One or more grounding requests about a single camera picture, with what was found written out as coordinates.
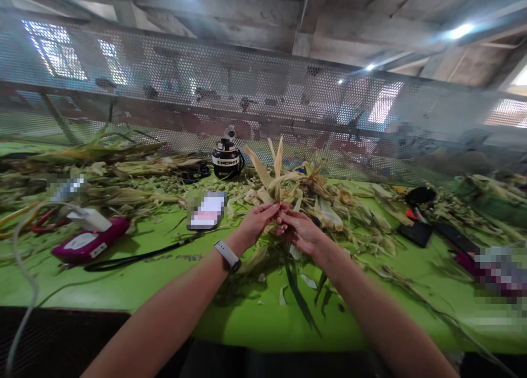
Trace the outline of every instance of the black lanyard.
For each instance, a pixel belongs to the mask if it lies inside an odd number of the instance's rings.
[[[114,269],[122,268],[124,266],[139,262],[141,260],[145,260],[149,257],[153,257],[158,254],[163,254],[166,252],[169,252],[171,250],[180,248],[186,244],[189,244],[191,242],[194,242],[196,239],[201,238],[204,235],[204,231],[198,231],[192,236],[189,236],[188,238],[182,239],[179,242],[176,242],[172,245],[169,245],[167,247],[164,247],[163,249],[158,249],[156,251],[138,254],[130,257],[123,257],[120,259],[114,259],[114,260],[108,260],[105,262],[99,262],[90,264],[86,267],[84,267],[84,271],[87,272],[103,272],[103,271],[112,271]]]

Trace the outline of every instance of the white charger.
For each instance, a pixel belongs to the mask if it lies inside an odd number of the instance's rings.
[[[75,209],[68,214],[68,219],[79,224],[86,231],[104,232],[111,227],[111,221],[95,209]]]

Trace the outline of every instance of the ceiling light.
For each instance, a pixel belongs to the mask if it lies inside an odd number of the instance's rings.
[[[450,38],[451,39],[458,39],[470,32],[474,29],[474,25],[471,24],[463,24],[460,27],[455,28],[453,31],[450,32]]]

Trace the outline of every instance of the white watch strap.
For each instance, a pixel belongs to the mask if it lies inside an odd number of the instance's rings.
[[[214,244],[214,247],[221,253],[223,258],[229,263],[229,266],[232,268],[239,260],[238,256],[229,248],[229,246],[223,241],[217,241]]]

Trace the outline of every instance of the black water bottle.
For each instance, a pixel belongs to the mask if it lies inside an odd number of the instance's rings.
[[[231,139],[236,136],[231,127],[225,132],[225,137],[221,138],[212,151],[212,163],[214,174],[220,180],[229,180],[238,176],[245,165],[242,153],[234,147]]]

